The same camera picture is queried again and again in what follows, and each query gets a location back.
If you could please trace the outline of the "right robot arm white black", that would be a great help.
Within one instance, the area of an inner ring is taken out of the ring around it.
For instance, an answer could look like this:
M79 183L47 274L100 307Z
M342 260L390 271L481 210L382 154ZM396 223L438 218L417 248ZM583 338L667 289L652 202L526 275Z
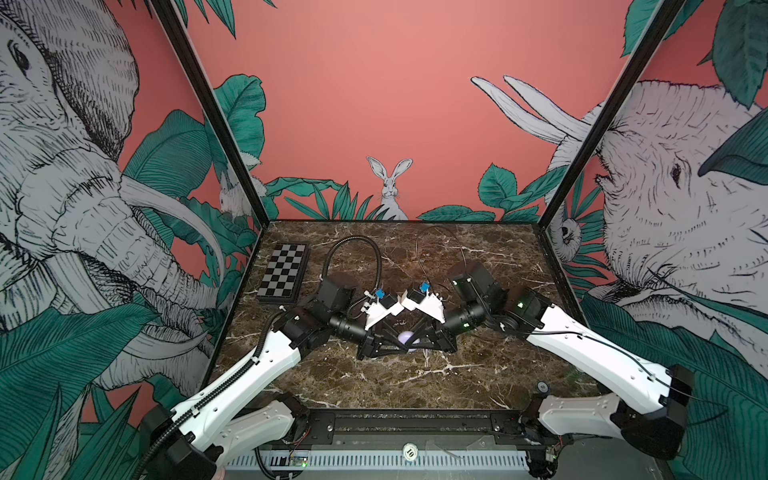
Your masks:
M453 352L458 336L485 325L520 338L577 367L607 388L601 396L536 400L524 428L545 436L585 434L620 438L640 452L671 460L680 452L695 401L694 374L682 365L662 366L634 354L576 321L535 290L503 287L478 262L458 263L449 280L461 302L448 309L428 283L399 301L422 320L408 349Z

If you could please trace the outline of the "purple earbud charging case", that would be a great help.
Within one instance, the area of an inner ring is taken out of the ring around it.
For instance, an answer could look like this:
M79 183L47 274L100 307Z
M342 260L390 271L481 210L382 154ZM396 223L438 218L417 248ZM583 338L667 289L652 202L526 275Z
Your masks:
M413 346L420 343L420 339L418 337L414 336L414 333L412 331L403 331L398 335L398 341L409 348L410 351L413 351Z

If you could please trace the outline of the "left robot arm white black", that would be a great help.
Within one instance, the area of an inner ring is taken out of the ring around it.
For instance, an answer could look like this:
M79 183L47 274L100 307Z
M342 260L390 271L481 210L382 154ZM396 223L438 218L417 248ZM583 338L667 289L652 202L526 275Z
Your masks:
M213 383L172 409L162 406L142 421L135 479L214 479L247 451L285 440L301 441L310 426L306 407L280 394L251 413L246 406L267 386L332 337L357 345L361 359L397 355L407 347L395 335L365 328L351 315L372 313L381 300L373 291L354 298L355 279L322 270L316 293L267 322L258 344Z

